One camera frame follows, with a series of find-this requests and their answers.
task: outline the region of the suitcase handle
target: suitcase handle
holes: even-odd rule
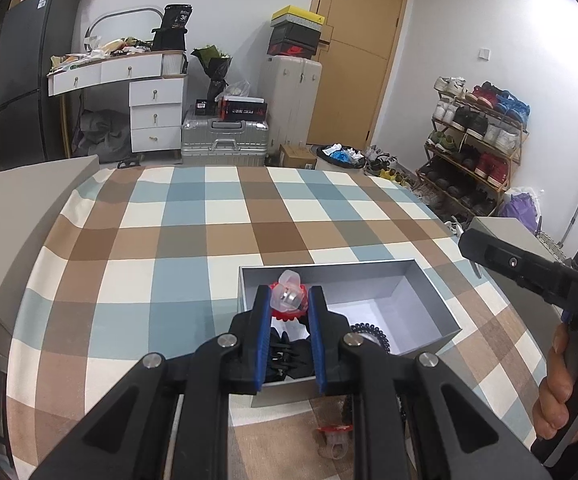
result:
[[[242,121],[227,123],[227,121],[211,121],[212,130],[242,130],[244,124]]]
[[[219,144],[229,144],[231,146],[230,148],[222,148],[223,150],[231,150],[233,152],[240,151],[240,148],[236,143],[236,139],[216,139],[213,141],[213,144],[211,145],[211,148],[209,148],[209,151],[210,152],[216,151],[218,149]]]

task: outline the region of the white drawer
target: white drawer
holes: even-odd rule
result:
[[[180,126],[131,130],[131,151],[140,153],[156,150],[179,150],[181,131]]]
[[[59,95],[65,92],[71,92],[80,88],[100,84],[101,65],[103,63],[93,63],[91,65],[81,66],[67,72],[60,72],[49,79],[53,78],[53,92],[51,92],[51,82],[49,83],[50,94]]]
[[[132,81],[129,85],[129,106],[184,103],[186,77]]]
[[[162,128],[182,125],[182,105],[151,105],[131,108],[131,128]]]
[[[125,56],[102,63],[102,83],[160,77],[162,73],[162,54],[145,56]]]

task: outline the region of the white suitcase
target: white suitcase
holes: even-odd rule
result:
[[[322,65],[290,56],[267,56],[262,63],[258,94],[268,104],[269,153],[281,144],[305,145],[316,104]]]

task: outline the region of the wooden door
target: wooden door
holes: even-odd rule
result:
[[[309,129],[310,144],[366,146],[375,126],[405,0],[318,0],[326,16],[316,60],[320,88]]]

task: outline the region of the purple plastic bag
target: purple plastic bag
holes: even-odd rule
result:
[[[538,221],[536,220],[536,206],[529,193],[512,195],[511,200],[507,202],[499,211],[498,216],[507,218],[518,218],[532,234],[538,230]]]

